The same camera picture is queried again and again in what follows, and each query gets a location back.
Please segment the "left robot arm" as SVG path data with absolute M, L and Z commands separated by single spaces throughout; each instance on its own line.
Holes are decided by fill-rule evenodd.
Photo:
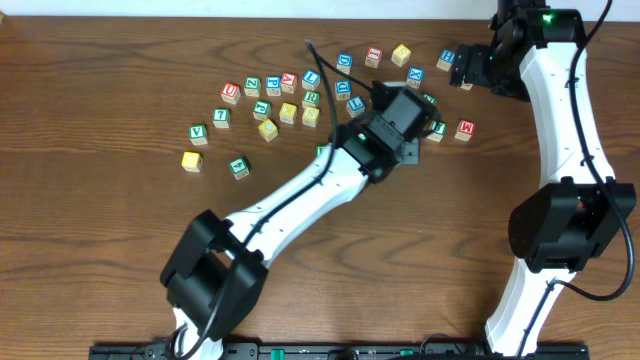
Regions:
M 217 359 L 222 339 L 257 303 L 275 258 L 334 208 L 396 168 L 406 146 L 441 117 L 416 90 L 377 82 L 373 109 L 334 122 L 328 144 L 300 174 L 253 206 L 187 226 L 160 275 L 174 309 L 170 359 Z

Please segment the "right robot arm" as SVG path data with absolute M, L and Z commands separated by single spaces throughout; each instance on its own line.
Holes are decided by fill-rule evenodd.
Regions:
M 501 1 L 490 29 L 489 44 L 459 47 L 451 84 L 487 87 L 533 108 L 540 183 L 510 215 L 514 265 L 484 326 L 488 352 L 514 359 L 535 354 L 554 302 L 587 262 L 616 235 L 630 236 L 636 191 L 616 179 L 598 136 L 586 70 L 594 31 L 579 11 Z

